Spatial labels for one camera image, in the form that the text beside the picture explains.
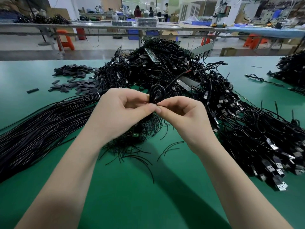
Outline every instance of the green table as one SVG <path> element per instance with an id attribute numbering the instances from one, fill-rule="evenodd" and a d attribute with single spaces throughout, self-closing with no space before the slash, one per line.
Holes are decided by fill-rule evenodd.
<path id="1" fill-rule="evenodd" d="M 255 73 L 266 80 L 269 70 L 275 71 L 280 57 L 209 57 L 207 62 L 223 59 L 229 63 L 219 66 L 234 90 L 259 106 L 275 110 L 291 119 L 294 110 L 296 119 L 304 126 L 305 97 L 286 88 L 268 83 L 258 83 L 244 76 Z M 0 128 L 28 115 L 47 104 L 73 96 L 70 93 L 48 92 L 53 69 L 66 64 L 86 64 L 100 67 L 103 60 L 80 61 L 11 61 L 0 62 Z M 40 91 L 27 94 L 26 91 Z M 211 181 L 200 160 L 187 145 L 179 144 L 156 163 L 157 157 L 171 143 L 181 141 L 176 130 L 169 127 L 166 137 L 163 128 L 141 148 L 152 154 L 145 156 L 153 162 L 153 184 L 146 167 L 139 161 L 125 159 L 123 164 L 106 154 L 95 166 L 86 198 L 79 228 L 230 228 L 223 208 Z M 52 170 L 59 162 L 70 143 L 60 146 L 33 167 L 18 173 L 0 184 L 1 228 L 13 228 L 38 194 Z M 267 184 L 251 178 L 254 184 L 295 228 L 305 225 L 305 175 L 288 173 L 284 181 L 289 185 L 284 192 L 274 192 Z"/>

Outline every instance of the floor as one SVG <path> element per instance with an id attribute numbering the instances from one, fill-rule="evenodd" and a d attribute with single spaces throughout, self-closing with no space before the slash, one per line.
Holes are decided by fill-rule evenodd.
<path id="1" fill-rule="evenodd" d="M 200 46 L 202 38 L 179 37 L 178 40 L 181 41 L 181 47 L 191 50 Z M 43 42 L 41 36 L 0 35 L 0 61 L 58 59 L 58 55 L 52 51 L 51 46 L 39 46 L 40 42 Z M 63 59 L 110 59 L 119 46 L 122 46 L 124 50 L 138 48 L 138 40 L 128 40 L 127 37 L 113 39 L 112 36 L 88 36 L 87 40 L 78 40 L 73 43 L 75 50 L 65 49 Z M 219 56 L 224 47 L 237 49 L 235 56 L 283 56 L 287 55 L 292 48 L 290 45 L 283 45 L 280 50 L 279 46 L 269 50 L 269 45 L 260 45 L 254 51 L 244 48 L 244 43 L 244 40 L 238 38 L 219 38 L 209 56 Z"/>

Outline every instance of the bundle of black wires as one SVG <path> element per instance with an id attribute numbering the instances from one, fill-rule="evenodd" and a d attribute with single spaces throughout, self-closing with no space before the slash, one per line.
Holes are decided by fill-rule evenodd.
<path id="1" fill-rule="evenodd" d="M 281 180 L 284 171 L 304 171 L 305 131 L 295 119 L 289 122 L 278 111 L 242 101 L 227 76 L 223 77 L 217 69 L 226 63 L 206 64 L 206 56 L 207 53 L 195 56 L 172 41 L 149 39 L 129 55 L 119 48 L 110 62 L 95 70 L 93 80 L 98 80 L 99 94 L 109 88 L 135 88 L 147 91 L 149 101 L 155 104 L 171 96 L 201 101 L 214 132 L 241 168 L 285 190 L 287 185 Z M 184 78 L 191 84 L 184 83 Z M 92 93 L 55 103 L 3 134 L 1 180 L 26 169 L 64 143 L 68 134 L 85 124 L 98 99 L 98 94 Z M 152 114 L 109 142 L 104 153 L 112 152 L 114 160 L 118 158 L 120 162 L 126 157 L 135 158 L 149 167 L 151 163 L 139 156 L 139 152 L 145 153 L 139 144 L 163 126 L 168 124 Z"/>
<path id="2" fill-rule="evenodd" d="M 268 74 L 293 86 L 289 90 L 305 96 L 305 50 L 282 57 L 277 64 L 278 72 Z"/>

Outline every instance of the open cardboard box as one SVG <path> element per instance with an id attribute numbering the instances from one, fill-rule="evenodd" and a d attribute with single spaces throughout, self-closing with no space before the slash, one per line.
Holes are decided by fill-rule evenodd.
<path id="1" fill-rule="evenodd" d="M 177 31 L 170 31 L 170 30 L 162 30 L 162 31 L 160 31 L 160 38 L 163 38 L 163 39 L 169 39 L 169 40 L 176 41 L 176 37 L 178 35 L 179 34 L 178 34 Z"/>

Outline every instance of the blue crate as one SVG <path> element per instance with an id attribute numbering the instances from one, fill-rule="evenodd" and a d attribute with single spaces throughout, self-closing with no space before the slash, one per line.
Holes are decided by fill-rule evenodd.
<path id="1" fill-rule="evenodd" d="M 159 35 L 159 32 L 156 30 L 147 30 L 146 35 Z"/>
<path id="2" fill-rule="evenodd" d="M 128 36 L 128 39 L 129 40 L 139 40 L 139 36 L 136 35 L 136 36 Z"/>
<path id="3" fill-rule="evenodd" d="M 212 22 L 197 22 L 197 21 L 194 21 L 192 22 L 192 25 L 195 25 L 195 26 L 210 26 Z"/>
<path id="4" fill-rule="evenodd" d="M 128 34 L 139 34 L 139 30 L 127 30 Z"/>

